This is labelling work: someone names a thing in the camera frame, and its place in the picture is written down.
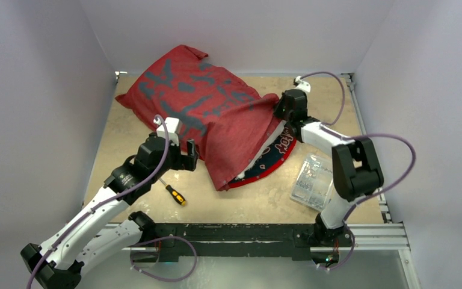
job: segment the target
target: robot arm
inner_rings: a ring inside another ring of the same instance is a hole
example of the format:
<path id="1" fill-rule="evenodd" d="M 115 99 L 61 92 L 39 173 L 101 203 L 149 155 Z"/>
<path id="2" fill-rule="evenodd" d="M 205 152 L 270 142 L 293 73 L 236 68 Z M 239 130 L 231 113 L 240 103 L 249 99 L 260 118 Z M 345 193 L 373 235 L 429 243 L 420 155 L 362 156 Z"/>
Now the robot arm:
<path id="1" fill-rule="evenodd" d="M 82 276 L 118 250 L 155 238 L 155 223 L 142 212 L 132 213 L 129 220 L 114 231 L 100 236 L 97 234 L 115 216 L 150 191 L 152 184 L 166 171 L 196 169 L 199 156 L 194 141 L 187 141 L 188 155 L 182 155 L 177 137 L 182 124 L 170 117 L 165 124 L 170 144 L 163 165 L 149 181 L 133 189 L 161 162 L 165 151 L 165 139 L 160 137 L 166 133 L 163 126 L 149 135 L 136 155 L 130 156 L 122 166 L 112 171 L 95 197 L 64 228 L 40 245 L 28 244 L 22 249 L 20 254 L 29 272 L 38 268 L 35 278 L 43 288 L 75 288 Z M 130 189 L 134 191 L 117 197 Z M 56 243 L 63 235 L 65 237 L 60 243 Z"/>
<path id="2" fill-rule="evenodd" d="M 274 115 L 286 121 L 290 134 L 298 141 L 312 145 L 332 157 L 335 195 L 316 217 L 312 242 L 331 243 L 343 233 L 344 221 L 357 201 L 371 195 L 383 185 L 378 157 L 369 138 L 354 140 L 307 115 L 310 85 L 295 79 L 296 88 L 282 93 Z M 355 162 L 362 163 L 355 167 Z"/>

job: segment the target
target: wooden table surface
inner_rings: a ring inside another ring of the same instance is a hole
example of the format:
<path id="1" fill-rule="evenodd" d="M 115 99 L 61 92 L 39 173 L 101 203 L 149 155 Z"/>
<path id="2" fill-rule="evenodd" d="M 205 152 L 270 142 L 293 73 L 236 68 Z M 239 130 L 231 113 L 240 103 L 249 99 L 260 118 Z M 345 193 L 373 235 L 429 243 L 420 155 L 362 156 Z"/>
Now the wooden table surface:
<path id="1" fill-rule="evenodd" d="M 122 76 L 115 95 L 126 93 L 137 76 Z M 242 79 L 260 95 L 293 88 L 291 77 L 245 76 Z M 309 114 L 331 122 L 339 111 L 341 91 L 334 78 L 307 79 L 312 91 L 308 95 Z M 360 134 L 356 113 L 346 90 L 346 103 L 341 118 L 332 128 L 346 135 Z M 131 110 L 113 101 L 102 140 L 94 162 L 85 204 L 90 201 L 113 169 L 137 152 L 151 130 Z M 251 184 L 229 191 L 216 191 L 205 163 L 198 161 L 195 172 L 169 171 L 162 178 L 187 199 L 181 207 L 160 182 L 140 197 L 130 208 L 114 218 L 120 223 L 134 211 L 144 211 L 162 223 L 313 223 L 317 211 L 290 199 L 291 188 L 308 153 L 323 155 L 316 148 L 297 143 L 286 162 L 275 172 Z M 358 207 L 348 223 L 383 223 L 380 206 L 371 199 Z"/>

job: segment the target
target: white connector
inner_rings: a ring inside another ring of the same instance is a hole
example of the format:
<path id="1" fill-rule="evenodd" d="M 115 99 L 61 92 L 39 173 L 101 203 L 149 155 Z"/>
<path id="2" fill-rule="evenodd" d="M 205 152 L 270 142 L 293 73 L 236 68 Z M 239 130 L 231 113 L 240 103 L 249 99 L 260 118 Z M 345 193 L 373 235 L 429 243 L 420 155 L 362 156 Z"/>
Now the white connector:
<path id="1" fill-rule="evenodd" d="M 302 76 L 295 77 L 295 83 L 297 84 L 295 89 L 300 89 L 305 93 L 310 93 L 310 84 L 309 82 L 302 80 Z"/>
<path id="2" fill-rule="evenodd" d="M 155 119 L 154 122 L 159 125 L 156 128 L 156 134 L 160 137 L 165 136 L 164 126 L 161 125 L 160 120 Z M 165 126 L 167 127 L 167 132 L 169 134 L 169 140 L 173 141 L 176 146 L 180 145 L 180 140 L 178 139 L 178 134 L 180 133 L 180 129 L 182 128 L 183 123 L 179 119 L 175 119 L 174 117 L 168 117 L 165 119 Z"/>

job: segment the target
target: clear plastic box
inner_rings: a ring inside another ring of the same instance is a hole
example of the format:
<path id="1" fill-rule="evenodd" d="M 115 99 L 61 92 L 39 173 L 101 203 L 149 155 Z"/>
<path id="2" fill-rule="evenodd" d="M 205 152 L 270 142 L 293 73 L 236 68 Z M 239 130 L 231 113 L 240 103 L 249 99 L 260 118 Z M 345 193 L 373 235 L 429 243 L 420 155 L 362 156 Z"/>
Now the clear plastic box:
<path id="1" fill-rule="evenodd" d="M 291 190 L 291 199 L 323 211 L 333 191 L 332 161 L 308 154 Z"/>

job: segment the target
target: white cable clip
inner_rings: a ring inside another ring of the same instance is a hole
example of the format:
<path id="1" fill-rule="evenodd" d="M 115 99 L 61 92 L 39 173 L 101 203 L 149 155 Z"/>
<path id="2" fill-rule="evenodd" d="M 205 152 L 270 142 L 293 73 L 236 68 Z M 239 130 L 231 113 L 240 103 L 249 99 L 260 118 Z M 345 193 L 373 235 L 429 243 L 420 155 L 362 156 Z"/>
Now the white cable clip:
<path id="1" fill-rule="evenodd" d="M 301 91 L 305 93 L 310 93 L 309 82 L 302 80 L 301 76 L 295 77 L 295 80 L 293 80 L 293 83 L 297 85 L 295 89 L 300 89 Z"/>

